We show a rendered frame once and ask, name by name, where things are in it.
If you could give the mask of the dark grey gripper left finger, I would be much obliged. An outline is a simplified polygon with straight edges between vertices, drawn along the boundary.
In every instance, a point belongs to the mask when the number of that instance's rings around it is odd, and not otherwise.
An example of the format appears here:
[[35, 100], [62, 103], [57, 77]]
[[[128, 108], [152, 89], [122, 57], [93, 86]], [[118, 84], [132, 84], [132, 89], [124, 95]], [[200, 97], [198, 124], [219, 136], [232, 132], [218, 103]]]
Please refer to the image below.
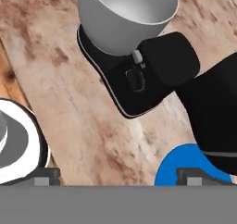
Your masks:
[[60, 184], [58, 168], [38, 168], [25, 178], [13, 180], [9, 185], [56, 186]]

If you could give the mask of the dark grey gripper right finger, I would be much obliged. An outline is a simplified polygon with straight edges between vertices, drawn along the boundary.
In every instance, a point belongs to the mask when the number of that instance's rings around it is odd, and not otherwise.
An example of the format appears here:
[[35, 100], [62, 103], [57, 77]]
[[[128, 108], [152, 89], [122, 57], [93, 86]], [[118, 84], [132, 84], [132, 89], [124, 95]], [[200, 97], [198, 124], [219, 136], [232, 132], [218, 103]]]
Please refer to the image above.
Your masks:
[[231, 185], [229, 181], [211, 177], [200, 168], [177, 168], [176, 175], [176, 184], [182, 186]]

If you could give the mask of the grey metal mixer bowl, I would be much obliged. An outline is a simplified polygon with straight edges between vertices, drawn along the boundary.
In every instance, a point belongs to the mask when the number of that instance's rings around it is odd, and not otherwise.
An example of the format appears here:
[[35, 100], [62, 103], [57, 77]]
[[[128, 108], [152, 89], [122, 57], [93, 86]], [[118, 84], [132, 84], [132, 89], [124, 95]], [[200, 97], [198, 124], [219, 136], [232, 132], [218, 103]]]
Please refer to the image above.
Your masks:
[[78, 0], [80, 23], [92, 43], [112, 56], [131, 53], [156, 37], [178, 11], [180, 0]]

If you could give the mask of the blue round plate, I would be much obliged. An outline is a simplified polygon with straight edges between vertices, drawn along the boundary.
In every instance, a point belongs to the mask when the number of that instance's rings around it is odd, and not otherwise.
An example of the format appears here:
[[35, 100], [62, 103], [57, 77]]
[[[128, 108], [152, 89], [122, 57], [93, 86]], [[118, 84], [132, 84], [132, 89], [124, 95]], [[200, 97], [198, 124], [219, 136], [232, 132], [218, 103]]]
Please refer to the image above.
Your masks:
[[200, 168], [213, 178], [231, 182], [231, 175], [212, 165], [196, 143], [185, 143], [173, 148], [160, 163], [154, 185], [175, 186], [177, 168]]

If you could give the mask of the white and black round base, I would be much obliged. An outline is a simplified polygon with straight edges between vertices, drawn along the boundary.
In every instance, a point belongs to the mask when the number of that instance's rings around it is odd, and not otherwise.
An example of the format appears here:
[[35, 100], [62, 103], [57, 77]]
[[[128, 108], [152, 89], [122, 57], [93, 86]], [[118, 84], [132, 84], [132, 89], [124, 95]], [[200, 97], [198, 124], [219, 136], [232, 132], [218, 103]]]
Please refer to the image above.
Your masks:
[[16, 183], [38, 168], [46, 168], [50, 155], [35, 114], [0, 97], [0, 185]]

